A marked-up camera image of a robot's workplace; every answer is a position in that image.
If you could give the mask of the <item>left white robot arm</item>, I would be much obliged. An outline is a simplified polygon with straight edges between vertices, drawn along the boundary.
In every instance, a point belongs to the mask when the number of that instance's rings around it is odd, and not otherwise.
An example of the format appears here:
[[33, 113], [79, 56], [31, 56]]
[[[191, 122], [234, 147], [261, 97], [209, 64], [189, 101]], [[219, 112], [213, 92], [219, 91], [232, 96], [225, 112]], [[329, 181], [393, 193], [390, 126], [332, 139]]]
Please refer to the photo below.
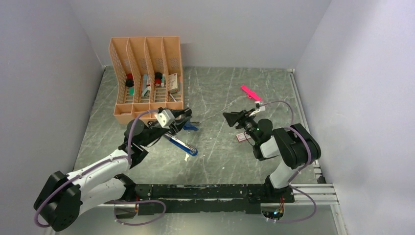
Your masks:
[[51, 227], [59, 232], [69, 227], [81, 214], [103, 203], [113, 204], [159, 204], [161, 219], [167, 206], [155, 199], [138, 199], [136, 184], [124, 172], [143, 161], [148, 152], [145, 147], [155, 143], [164, 134], [176, 134], [191, 119], [192, 110], [159, 107], [147, 110], [156, 121], [150, 126], [140, 120], [141, 116], [127, 124], [123, 143], [107, 157], [67, 174], [56, 171], [47, 179], [34, 203], [34, 223], [40, 228]]

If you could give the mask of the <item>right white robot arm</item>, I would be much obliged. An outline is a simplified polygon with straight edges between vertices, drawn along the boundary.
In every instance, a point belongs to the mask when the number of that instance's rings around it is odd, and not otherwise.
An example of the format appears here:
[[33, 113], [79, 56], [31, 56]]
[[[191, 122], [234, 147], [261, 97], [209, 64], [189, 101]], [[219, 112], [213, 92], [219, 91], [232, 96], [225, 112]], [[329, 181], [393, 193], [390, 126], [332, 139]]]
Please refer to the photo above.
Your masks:
[[223, 113], [230, 127], [244, 129], [254, 141], [253, 154], [260, 161], [275, 157], [282, 160], [265, 180], [264, 197], [275, 203], [292, 180], [313, 161], [321, 157], [321, 148], [311, 134], [300, 124], [274, 129], [266, 118], [255, 121], [252, 111]]

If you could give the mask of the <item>blue stapler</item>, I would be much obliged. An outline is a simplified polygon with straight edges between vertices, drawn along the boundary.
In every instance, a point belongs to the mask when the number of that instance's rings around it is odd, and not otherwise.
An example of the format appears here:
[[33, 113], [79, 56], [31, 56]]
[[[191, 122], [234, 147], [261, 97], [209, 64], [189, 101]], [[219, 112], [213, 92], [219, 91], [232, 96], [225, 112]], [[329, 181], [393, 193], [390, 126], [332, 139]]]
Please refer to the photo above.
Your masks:
[[198, 149], [178, 138], [177, 133], [167, 132], [163, 137], [190, 156], [196, 156], [198, 154]]
[[183, 126], [183, 130], [186, 131], [198, 131], [198, 125], [200, 123], [198, 121], [187, 121], [184, 126]]

